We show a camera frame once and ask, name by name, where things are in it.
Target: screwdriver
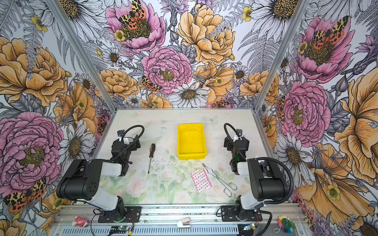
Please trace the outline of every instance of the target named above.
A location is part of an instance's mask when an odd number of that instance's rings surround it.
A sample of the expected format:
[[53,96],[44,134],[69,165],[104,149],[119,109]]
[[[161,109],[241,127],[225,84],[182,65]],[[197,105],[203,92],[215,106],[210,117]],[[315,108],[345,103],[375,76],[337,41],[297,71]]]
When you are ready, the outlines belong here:
[[151,144],[150,147],[150,164],[148,165],[148,174],[150,174],[151,160],[153,158],[153,152],[155,151],[155,144]]

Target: yellow plastic tray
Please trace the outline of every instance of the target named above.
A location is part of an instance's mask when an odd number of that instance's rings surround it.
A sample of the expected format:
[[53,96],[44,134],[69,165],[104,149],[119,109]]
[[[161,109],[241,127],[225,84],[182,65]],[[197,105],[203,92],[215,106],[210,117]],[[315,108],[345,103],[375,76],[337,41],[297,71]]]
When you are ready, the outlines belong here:
[[177,155],[180,160],[203,159],[208,153],[203,124],[177,126]]

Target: screwdriver handle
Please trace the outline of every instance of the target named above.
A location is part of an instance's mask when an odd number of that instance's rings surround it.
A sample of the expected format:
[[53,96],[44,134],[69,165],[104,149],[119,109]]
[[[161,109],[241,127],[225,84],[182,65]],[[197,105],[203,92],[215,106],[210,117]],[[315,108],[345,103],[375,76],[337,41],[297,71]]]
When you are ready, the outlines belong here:
[[151,144],[151,147],[150,147],[150,158],[153,158],[153,152],[155,151],[155,144]]

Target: pink object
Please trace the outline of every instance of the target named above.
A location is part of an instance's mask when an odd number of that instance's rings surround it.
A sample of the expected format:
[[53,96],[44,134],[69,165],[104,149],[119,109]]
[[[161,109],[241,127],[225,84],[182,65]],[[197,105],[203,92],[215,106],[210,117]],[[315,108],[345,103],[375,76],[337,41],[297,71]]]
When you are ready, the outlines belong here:
[[324,88],[315,81],[304,84],[301,81],[294,82],[285,96],[283,112],[285,121],[281,122],[282,133],[290,133],[304,147],[315,145],[331,121],[327,95]]
[[192,176],[194,186],[198,193],[211,187],[211,183],[205,169],[197,170],[190,173],[190,175]]
[[[330,81],[335,75],[337,75],[349,62],[353,53],[348,53],[350,48],[350,41],[352,40],[354,30],[350,31],[350,19],[345,27],[344,36],[339,42],[332,47],[329,58],[324,62],[316,62],[316,58],[305,56],[305,54],[297,53],[296,58],[291,61],[290,67],[292,70],[297,71],[299,74],[303,74],[309,80],[317,80],[319,83],[326,83]],[[305,30],[305,34],[299,39],[300,43],[306,42],[307,47],[312,47],[311,43],[314,38],[314,32],[318,30],[332,29],[337,24],[337,21],[331,23],[331,18],[328,21],[315,17],[314,20],[308,25]]]
[[171,94],[172,89],[192,80],[192,67],[189,59],[183,53],[176,52],[172,48],[154,48],[149,56],[142,59],[144,76],[151,83],[160,85],[160,91]]
[[75,216],[75,220],[72,222],[72,226],[77,227],[87,227],[88,221],[86,219],[81,218],[80,216]]
[[25,193],[41,179],[49,185],[60,173],[57,123],[37,112],[0,121],[0,194]]
[[[131,56],[141,51],[148,51],[153,49],[155,46],[160,46],[164,43],[165,34],[166,34],[166,25],[163,17],[158,16],[155,13],[151,4],[148,6],[144,1],[141,0],[142,7],[146,10],[146,20],[150,26],[151,33],[148,37],[140,36],[138,38],[133,38],[131,40],[126,39],[124,41],[118,42],[114,40],[115,43],[121,45],[121,53],[126,56]],[[114,6],[114,8],[106,8],[105,17],[106,24],[109,25],[108,32],[114,34],[117,30],[122,30],[122,24],[119,22],[119,17],[123,15],[129,15],[132,11],[131,3],[128,6],[125,6],[123,3],[121,8]]]

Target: floral wallpaper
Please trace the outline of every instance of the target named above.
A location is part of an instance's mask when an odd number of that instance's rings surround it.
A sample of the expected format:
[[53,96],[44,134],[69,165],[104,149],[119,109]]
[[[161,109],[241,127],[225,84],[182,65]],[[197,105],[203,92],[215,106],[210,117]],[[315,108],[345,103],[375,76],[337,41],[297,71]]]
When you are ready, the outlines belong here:
[[312,0],[258,111],[313,235],[378,233],[377,12],[376,0]]
[[[59,35],[45,0],[32,2]],[[122,108],[253,107],[297,2],[60,0]]]
[[41,1],[0,3],[0,235],[50,233],[70,204],[55,187],[73,160],[91,158],[110,119],[49,16]]

